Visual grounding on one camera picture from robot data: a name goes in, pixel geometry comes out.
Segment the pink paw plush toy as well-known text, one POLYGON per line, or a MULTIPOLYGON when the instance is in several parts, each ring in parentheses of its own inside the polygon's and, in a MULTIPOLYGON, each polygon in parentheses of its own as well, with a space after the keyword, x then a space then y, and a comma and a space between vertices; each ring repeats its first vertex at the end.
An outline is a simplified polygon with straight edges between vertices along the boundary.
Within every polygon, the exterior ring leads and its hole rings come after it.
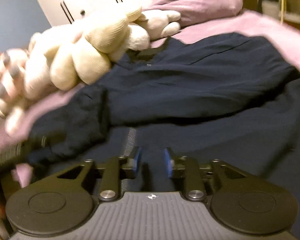
POLYGON ((18 129, 28 101, 24 96, 27 50, 8 49, 0 53, 0 117, 5 119, 5 131, 12 136, 18 129))

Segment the cream plush toy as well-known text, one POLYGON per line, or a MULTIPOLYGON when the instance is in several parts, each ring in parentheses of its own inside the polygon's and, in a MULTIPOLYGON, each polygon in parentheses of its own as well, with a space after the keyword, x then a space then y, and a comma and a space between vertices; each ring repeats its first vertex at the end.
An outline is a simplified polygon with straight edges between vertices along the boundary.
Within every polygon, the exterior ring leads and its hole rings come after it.
POLYGON ((178 33, 180 18, 175 10, 144 11, 121 3, 35 33, 25 65, 25 97, 37 100, 51 87, 67 91, 78 81, 94 83, 127 50, 146 50, 152 41, 178 33))

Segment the pink pillow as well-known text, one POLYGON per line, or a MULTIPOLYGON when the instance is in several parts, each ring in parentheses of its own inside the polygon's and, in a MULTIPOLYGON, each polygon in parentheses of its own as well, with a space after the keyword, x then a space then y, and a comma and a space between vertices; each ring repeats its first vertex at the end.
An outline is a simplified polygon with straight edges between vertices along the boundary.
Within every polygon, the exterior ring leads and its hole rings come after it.
POLYGON ((243 8, 243 0, 153 0, 147 10, 174 10, 181 13, 182 27, 219 18, 234 17, 243 8))

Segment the white waste bin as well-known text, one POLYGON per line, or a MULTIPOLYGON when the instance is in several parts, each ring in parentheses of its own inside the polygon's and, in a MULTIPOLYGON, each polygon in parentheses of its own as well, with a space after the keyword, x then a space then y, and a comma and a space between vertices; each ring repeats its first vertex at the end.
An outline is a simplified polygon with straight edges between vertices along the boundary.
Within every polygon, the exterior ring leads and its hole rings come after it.
POLYGON ((276 1, 263 0, 261 3, 262 14, 280 20, 279 3, 276 1))

